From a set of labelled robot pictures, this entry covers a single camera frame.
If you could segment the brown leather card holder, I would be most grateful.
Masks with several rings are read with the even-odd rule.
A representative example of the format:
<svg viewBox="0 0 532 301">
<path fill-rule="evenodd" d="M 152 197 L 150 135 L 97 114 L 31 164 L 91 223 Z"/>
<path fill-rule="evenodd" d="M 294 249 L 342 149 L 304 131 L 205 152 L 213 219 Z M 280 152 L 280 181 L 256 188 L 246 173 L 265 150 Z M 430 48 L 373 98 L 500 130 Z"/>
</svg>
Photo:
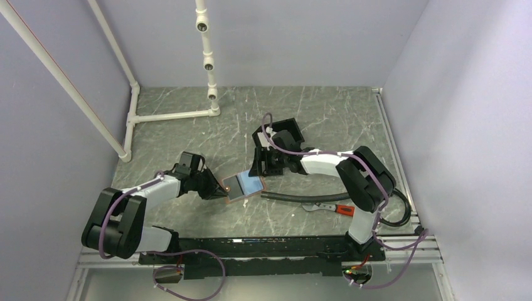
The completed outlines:
<svg viewBox="0 0 532 301">
<path fill-rule="evenodd" d="M 243 192 L 244 192 L 244 197 L 242 197 L 241 199 L 237 201 L 248 199 L 250 196 L 260 194 L 262 191 L 266 190 L 266 185 L 265 185 L 263 177 L 262 176 L 257 176 L 257 177 L 249 176 L 249 171 L 250 170 L 246 170 L 246 171 L 242 171 L 237 174 L 234 174 L 238 176 L 240 183 L 242 185 L 242 188 L 243 188 Z"/>
</svg>

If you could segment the grey credit card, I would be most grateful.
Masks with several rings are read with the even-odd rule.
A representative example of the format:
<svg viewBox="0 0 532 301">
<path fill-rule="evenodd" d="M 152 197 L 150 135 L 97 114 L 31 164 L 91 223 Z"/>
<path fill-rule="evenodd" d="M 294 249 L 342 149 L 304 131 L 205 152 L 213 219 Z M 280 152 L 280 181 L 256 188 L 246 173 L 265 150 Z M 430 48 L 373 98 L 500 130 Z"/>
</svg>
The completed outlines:
<svg viewBox="0 0 532 301">
<path fill-rule="evenodd" d="M 222 181 L 227 193 L 227 202 L 231 203 L 244 197 L 244 192 L 237 175 L 230 176 Z"/>
</svg>

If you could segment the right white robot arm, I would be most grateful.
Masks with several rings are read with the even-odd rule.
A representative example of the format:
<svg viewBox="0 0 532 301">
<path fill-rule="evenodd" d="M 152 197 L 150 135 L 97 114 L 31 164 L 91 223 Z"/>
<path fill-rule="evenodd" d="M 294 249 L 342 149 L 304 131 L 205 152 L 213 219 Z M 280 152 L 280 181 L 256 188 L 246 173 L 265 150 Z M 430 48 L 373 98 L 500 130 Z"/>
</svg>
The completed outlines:
<svg viewBox="0 0 532 301">
<path fill-rule="evenodd" d="M 361 260 L 376 243 L 376 229 L 383 207 L 396 186 L 395 178 L 365 146 L 344 152 L 301 148 L 301 142 L 288 130 L 270 127 L 253 134 L 256 141 L 254 176 L 282 174 L 285 169 L 302 175 L 337 177 L 354 204 L 354 216 L 346 234 L 346 253 Z"/>
</svg>

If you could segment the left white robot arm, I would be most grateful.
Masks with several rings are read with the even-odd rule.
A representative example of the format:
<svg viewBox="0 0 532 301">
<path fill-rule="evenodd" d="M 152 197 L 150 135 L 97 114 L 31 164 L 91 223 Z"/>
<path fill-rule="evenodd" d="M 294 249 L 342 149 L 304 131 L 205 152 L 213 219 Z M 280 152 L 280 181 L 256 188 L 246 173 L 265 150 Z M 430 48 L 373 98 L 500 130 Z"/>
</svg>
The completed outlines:
<svg viewBox="0 0 532 301">
<path fill-rule="evenodd" d="M 128 259 L 135 253 L 154 254 L 164 263 L 179 258 L 177 231 L 144 224 L 149 208 L 189 192 L 201 199 L 228 195 L 200 154 L 182 152 L 179 162 L 153 179 L 125 189 L 105 188 L 99 194 L 81 236 L 84 247 L 98 251 L 104 260 Z"/>
</svg>

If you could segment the white cards in tray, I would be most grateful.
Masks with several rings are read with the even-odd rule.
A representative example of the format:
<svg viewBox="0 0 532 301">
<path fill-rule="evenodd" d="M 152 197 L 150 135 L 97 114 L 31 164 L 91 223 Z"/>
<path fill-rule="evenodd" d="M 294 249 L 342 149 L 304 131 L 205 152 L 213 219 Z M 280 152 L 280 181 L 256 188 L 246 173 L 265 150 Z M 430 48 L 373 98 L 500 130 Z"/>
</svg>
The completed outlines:
<svg viewBox="0 0 532 301">
<path fill-rule="evenodd" d="M 257 134 L 257 137 L 258 137 L 258 140 L 259 140 L 260 145 L 261 145 L 262 147 L 267 147 L 267 146 L 268 146 L 269 142 L 268 142 L 268 140 L 265 138 L 265 135 L 264 135 L 263 132 L 259 132 L 259 133 Z"/>
</svg>

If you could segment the black plastic card tray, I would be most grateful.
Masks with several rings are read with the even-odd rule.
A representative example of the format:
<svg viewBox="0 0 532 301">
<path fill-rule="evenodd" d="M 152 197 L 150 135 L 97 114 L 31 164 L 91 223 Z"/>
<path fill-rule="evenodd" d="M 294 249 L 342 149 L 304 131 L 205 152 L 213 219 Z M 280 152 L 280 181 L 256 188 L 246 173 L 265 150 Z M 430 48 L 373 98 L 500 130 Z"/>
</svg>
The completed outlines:
<svg viewBox="0 0 532 301">
<path fill-rule="evenodd" d="M 297 145 L 300 145 L 301 143 L 305 141 L 305 138 L 303 137 L 301 129 L 295 118 L 289 118 L 285 120 L 272 122 L 272 125 L 270 125 L 269 121 L 266 121 L 264 125 L 264 129 L 267 131 L 267 134 L 274 141 L 274 143 L 280 147 L 285 146 L 285 142 L 282 142 L 281 139 L 288 140 L 289 143 L 293 143 Z M 259 132 L 263 132 L 261 125 L 252 134 L 252 139 L 256 147 L 261 147 L 260 142 L 257 137 L 257 134 Z M 268 144 L 267 148 L 272 149 L 270 143 Z"/>
</svg>

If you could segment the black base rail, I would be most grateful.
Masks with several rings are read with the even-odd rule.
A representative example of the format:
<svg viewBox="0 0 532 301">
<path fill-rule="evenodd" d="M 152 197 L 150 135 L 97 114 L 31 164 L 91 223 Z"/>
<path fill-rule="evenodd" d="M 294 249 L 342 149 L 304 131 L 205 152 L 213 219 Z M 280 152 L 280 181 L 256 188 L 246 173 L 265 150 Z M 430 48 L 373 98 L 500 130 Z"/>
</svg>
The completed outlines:
<svg viewBox="0 0 532 301">
<path fill-rule="evenodd" d="M 140 255 L 141 265 L 184 267 L 184 278 L 218 276 L 225 265 L 228 276 L 320 274 L 340 277 L 343 268 L 357 262 L 384 261 L 376 242 L 358 246 L 348 235 L 181 238 L 173 236 L 163 255 Z"/>
</svg>

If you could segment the red handled pruning shears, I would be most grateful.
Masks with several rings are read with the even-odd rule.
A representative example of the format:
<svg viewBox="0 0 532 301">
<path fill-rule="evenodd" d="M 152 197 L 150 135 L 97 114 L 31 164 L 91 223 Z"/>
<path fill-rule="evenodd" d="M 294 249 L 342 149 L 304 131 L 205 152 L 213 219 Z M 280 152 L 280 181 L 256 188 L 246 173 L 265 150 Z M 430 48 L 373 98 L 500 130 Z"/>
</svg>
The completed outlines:
<svg viewBox="0 0 532 301">
<path fill-rule="evenodd" d="M 304 203 L 302 204 L 304 210 L 308 212 L 317 211 L 317 210 L 328 210 L 335 212 L 337 214 L 345 216 L 354 216 L 354 207 L 339 205 L 339 204 L 325 204 L 325 203 Z"/>
</svg>

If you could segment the white pvc pipe frame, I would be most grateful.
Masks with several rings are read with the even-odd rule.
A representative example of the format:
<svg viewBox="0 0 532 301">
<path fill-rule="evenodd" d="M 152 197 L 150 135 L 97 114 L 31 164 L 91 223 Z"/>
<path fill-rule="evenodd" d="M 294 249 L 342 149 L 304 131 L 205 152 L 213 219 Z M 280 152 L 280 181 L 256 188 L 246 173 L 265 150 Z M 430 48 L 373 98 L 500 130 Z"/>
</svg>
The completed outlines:
<svg viewBox="0 0 532 301">
<path fill-rule="evenodd" d="M 1 169 L 116 152 L 144 117 L 95 1 L 1 2 Z"/>
</svg>

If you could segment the aluminium frame rail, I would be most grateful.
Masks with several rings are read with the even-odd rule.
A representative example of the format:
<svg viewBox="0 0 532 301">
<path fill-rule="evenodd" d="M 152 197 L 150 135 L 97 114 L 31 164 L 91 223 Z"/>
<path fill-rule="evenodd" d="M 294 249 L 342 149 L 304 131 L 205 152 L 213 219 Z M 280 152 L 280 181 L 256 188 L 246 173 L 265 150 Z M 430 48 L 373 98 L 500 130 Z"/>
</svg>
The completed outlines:
<svg viewBox="0 0 532 301">
<path fill-rule="evenodd" d="M 400 183 L 400 187 L 401 187 L 400 189 L 403 191 L 405 196 L 408 198 L 412 206 L 414 220 L 417 220 L 418 224 L 421 225 L 421 222 L 419 220 L 419 217 L 416 211 L 415 203 L 412 199 L 412 194 L 411 194 L 411 190 L 410 190 L 410 187 L 409 187 L 406 175 L 405 175 L 405 171 L 402 166 L 400 155 L 398 153 L 398 149 L 395 144 L 393 133 L 391 131 L 391 127 L 388 121 L 385 107 L 383 104 L 383 99 L 381 95 L 382 88 L 372 87 L 371 91 L 372 91 L 373 96 L 375 97 L 376 104 L 378 106 L 378 111 L 381 116 L 381 121 L 383 122 L 386 140 L 388 142 L 390 152 L 392 153 L 393 163 L 394 163 L 395 170 L 399 178 L 398 182 Z M 390 264 L 400 263 L 402 260 L 407 260 L 411 252 L 412 252 L 411 249 L 401 250 L 401 251 L 392 251 L 392 250 L 386 249 L 385 250 L 386 260 L 390 262 Z M 422 250 L 422 248 L 418 248 L 417 251 L 415 252 L 415 255 L 413 256 L 411 260 L 411 264 L 412 265 L 414 264 L 431 265 L 432 269 L 434 270 L 437 265 L 443 264 L 443 260 L 442 260 L 439 248 L 437 246 L 435 248 L 431 248 L 427 250 Z"/>
</svg>

